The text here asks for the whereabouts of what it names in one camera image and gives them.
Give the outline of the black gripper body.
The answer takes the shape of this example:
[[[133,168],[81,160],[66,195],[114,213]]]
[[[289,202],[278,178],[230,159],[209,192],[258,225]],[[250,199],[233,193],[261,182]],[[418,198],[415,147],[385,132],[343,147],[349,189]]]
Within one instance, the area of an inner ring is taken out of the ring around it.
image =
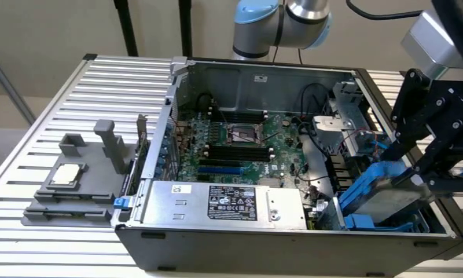
[[[463,81],[434,81],[428,103],[442,101],[438,112],[427,121],[435,140],[443,141],[454,151],[463,151]]]

